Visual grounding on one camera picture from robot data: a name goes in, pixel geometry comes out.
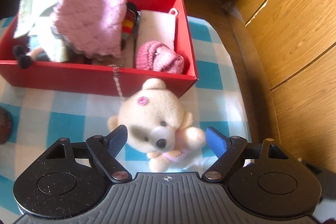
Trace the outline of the cream teddy bear pink dress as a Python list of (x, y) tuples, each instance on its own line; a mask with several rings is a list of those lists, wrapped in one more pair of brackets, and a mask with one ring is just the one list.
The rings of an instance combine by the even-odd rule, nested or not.
[(167, 171), (206, 144), (205, 132), (193, 126), (192, 113), (160, 79), (146, 80), (107, 125), (110, 131), (126, 126), (128, 145), (147, 155), (152, 172)]

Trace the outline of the light green soft towel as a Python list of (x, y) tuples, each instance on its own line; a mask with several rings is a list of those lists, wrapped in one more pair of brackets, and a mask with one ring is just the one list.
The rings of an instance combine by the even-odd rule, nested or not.
[(51, 62), (64, 63), (70, 60), (71, 52), (60, 36), (54, 33), (51, 14), (60, 0), (20, 0), (17, 28), (13, 38), (38, 36), (41, 47)]

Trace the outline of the red cardboard box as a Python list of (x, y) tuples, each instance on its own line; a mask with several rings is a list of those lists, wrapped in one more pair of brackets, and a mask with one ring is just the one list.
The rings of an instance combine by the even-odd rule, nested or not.
[[(181, 97), (198, 80), (193, 42), (188, 25), (183, 0), (129, 0), (141, 10), (167, 12), (171, 8), (178, 11), (175, 29), (175, 50), (185, 59), (181, 75), (120, 68), (119, 82), (123, 95), (131, 96), (151, 78), (161, 79), (177, 97)], [(53, 63), (37, 61), (29, 69), (20, 69), (13, 57), (13, 46), (25, 44), (26, 39), (13, 39), (17, 18), (13, 17), (1, 37), (1, 75), (11, 85), (23, 88), (59, 90), (75, 93), (117, 95), (113, 79), (113, 68), (101, 65), (76, 63)]]

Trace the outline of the dark pink knitted hat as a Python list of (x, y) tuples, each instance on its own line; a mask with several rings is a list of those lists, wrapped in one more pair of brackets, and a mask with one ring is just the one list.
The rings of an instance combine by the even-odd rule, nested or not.
[(184, 65), (181, 55), (157, 41), (140, 46), (135, 58), (135, 68), (145, 71), (182, 74)]

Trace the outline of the blue drink can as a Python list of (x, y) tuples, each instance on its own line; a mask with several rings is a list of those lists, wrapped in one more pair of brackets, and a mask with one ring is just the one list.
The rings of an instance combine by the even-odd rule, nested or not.
[(9, 111), (0, 107), (0, 144), (5, 144), (13, 129), (13, 119)]

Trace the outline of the pink knitted cloth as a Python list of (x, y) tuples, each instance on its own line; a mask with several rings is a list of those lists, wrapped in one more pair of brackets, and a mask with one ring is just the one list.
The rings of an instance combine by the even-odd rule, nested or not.
[(56, 34), (88, 58), (121, 57), (127, 0), (59, 0), (51, 14)]

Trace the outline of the colourful striped sock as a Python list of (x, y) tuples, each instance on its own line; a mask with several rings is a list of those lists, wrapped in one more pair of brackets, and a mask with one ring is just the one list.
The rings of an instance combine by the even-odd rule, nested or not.
[(132, 34), (134, 26), (136, 25), (139, 17), (137, 6), (133, 2), (126, 4), (126, 16), (122, 23), (121, 34), (121, 50), (123, 51), (126, 45), (126, 40)]

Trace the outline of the wooden wardrobe doors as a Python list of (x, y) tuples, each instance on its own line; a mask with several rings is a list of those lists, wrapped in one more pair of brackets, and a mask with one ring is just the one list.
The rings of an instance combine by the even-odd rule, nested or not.
[(335, 0), (232, 0), (260, 138), (335, 170)]

